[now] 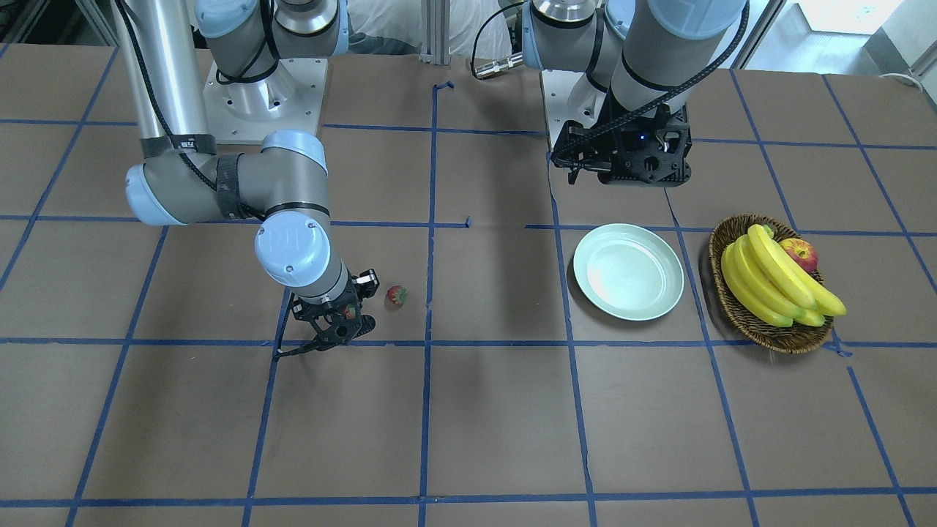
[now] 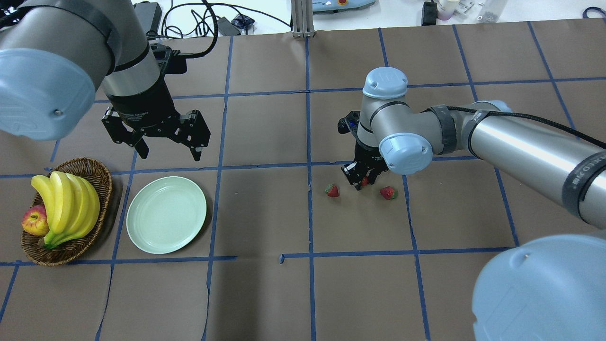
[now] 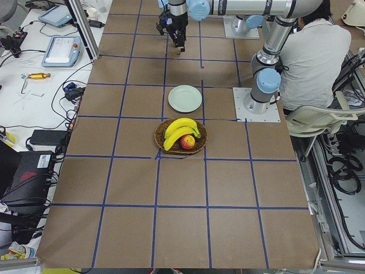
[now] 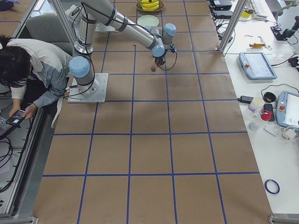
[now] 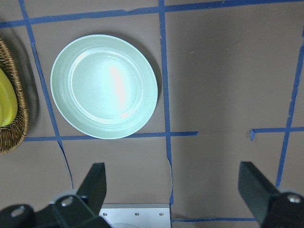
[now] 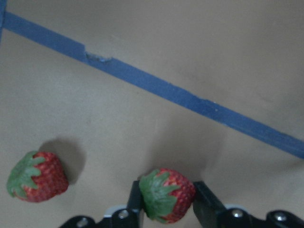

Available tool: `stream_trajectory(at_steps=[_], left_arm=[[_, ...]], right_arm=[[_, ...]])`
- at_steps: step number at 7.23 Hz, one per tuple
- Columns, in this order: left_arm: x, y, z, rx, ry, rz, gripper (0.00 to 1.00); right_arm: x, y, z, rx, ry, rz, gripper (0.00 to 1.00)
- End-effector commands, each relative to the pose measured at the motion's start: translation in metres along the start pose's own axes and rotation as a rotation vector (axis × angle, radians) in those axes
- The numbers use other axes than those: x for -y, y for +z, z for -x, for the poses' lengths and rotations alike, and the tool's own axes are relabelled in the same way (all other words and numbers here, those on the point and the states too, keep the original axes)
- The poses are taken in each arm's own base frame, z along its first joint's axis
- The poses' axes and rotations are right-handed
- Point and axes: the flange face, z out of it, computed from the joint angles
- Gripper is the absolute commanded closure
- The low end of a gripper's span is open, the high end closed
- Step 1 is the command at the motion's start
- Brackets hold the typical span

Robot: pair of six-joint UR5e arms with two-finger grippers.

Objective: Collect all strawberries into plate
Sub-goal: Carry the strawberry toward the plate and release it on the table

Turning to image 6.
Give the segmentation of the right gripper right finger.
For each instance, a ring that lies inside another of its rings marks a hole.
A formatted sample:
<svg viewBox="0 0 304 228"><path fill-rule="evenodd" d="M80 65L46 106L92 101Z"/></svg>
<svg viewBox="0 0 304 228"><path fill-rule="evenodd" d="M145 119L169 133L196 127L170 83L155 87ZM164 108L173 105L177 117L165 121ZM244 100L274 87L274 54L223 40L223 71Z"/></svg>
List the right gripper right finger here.
<svg viewBox="0 0 304 228"><path fill-rule="evenodd" d="M285 210L273 210L259 219L241 207L226 207L203 181L193 183L193 210L203 228L302 228L304 220Z"/></svg>

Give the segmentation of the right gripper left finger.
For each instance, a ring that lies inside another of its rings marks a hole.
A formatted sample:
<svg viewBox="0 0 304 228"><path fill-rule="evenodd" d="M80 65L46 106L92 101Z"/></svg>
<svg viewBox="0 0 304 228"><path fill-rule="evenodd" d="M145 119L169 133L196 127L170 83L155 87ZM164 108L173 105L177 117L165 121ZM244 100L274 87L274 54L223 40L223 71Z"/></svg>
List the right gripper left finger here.
<svg viewBox="0 0 304 228"><path fill-rule="evenodd" d="M62 228L141 228L143 226L143 199L139 181L134 181L129 199L125 205L108 208L103 218L96 222L93 218L79 215L64 222Z"/></svg>

